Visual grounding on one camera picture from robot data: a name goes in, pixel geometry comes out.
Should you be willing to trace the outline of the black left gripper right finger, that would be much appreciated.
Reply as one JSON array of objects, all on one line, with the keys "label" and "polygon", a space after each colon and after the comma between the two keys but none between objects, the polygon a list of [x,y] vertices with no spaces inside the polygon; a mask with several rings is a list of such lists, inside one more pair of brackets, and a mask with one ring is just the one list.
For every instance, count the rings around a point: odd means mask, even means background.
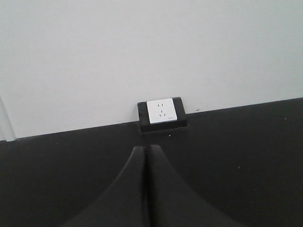
[{"label": "black left gripper right finger", "polygon": [[147,194],[153,227],[237,227],[194,192],[172,167],[159,145],[146,151]]}]

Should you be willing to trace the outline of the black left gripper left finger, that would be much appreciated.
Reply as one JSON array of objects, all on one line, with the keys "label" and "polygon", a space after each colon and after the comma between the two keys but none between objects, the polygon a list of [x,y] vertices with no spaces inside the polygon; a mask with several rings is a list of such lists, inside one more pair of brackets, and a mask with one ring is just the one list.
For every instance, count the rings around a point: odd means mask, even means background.
[{"label": "black left gripper left finger", "polygon": [[150,227],[145,196],[145,150],[134,147],[111,185],[63,227]]}]

